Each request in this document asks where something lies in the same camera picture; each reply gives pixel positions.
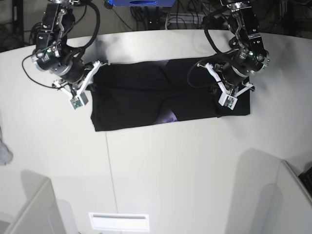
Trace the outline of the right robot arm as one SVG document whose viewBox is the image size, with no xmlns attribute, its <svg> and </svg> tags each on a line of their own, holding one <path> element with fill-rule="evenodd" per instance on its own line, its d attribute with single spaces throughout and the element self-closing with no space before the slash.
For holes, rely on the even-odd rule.
<svg viewBox="0 0 312 234">
<path fill-rule="evenodd" d="M 72 47 L 67 43 L 69 32 L 79 23 L 73 13 L 74 7 L 91 8 L 96 16 L 90 40 L 79 47 Z M 59 77 L 51 89 L 62 90 L 75 99 L 91 84 L 94 74 L 103 62 L 97 60 L 84 63 L 82 57 L 96 40 L 99 27 L 100 12 L 90 0 L 49 1 L 37 35 L 36 47 L 29 57 L 38 70 L 49 71 Z"/>
</svg>

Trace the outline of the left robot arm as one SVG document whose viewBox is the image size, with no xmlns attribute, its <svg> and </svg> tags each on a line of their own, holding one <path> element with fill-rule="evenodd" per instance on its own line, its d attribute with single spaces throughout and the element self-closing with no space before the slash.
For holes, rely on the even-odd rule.
<svg viewBox="0 0 312 234">
<path fill-rule="evenodd" d="M 210 76 L 217 75 L 207 86 L 219 86 L 221 92 L 238 97 L 244 92 L 254 91 L 249 77 L 263 71 L 270 63 L 269 52 L 263 45 L 259 32 L 259 21 L 248 0 L 223 0 L 222 8 L 205 16 L 202 21 L 205 36 L 215 54 L 194 64 L 187 73 L 187 82 L 193 88 L 205 87 L 191 82 L 191 73 L 196 67 L 208 70 Z M 216 16 L 221 16 L 234 35 L 229 41 L 230 50 L 218 49 L 210 34 Z"/>
</svg>

